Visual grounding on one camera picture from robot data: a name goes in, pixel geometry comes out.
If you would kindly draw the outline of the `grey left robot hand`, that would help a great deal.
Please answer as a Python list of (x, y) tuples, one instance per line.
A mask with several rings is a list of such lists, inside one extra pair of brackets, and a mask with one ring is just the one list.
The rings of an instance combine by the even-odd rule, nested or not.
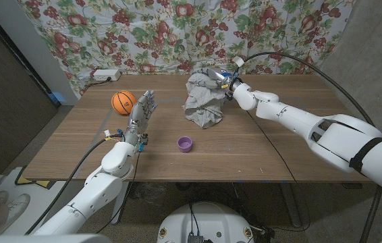
[(148, 127), (148, 121), (157, 107), (154, 97), (155, 92), (153, 90), (147, 90), (137, 100), (128, 118), (128, 125), (124, 133), (124, 142), (135, 146), (139, 138), (145, 133)]

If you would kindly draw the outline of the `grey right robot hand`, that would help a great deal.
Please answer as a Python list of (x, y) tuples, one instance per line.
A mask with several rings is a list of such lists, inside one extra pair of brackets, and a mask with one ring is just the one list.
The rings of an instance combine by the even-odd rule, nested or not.
[(197, 72), (199, 74), (205, 74), (215, 80), (219, 88), (226, 88), (230, 92), (233, 92), (236, 89), (234, 86), (236, 79), (228, 71), (203, 67), (198, 69)]

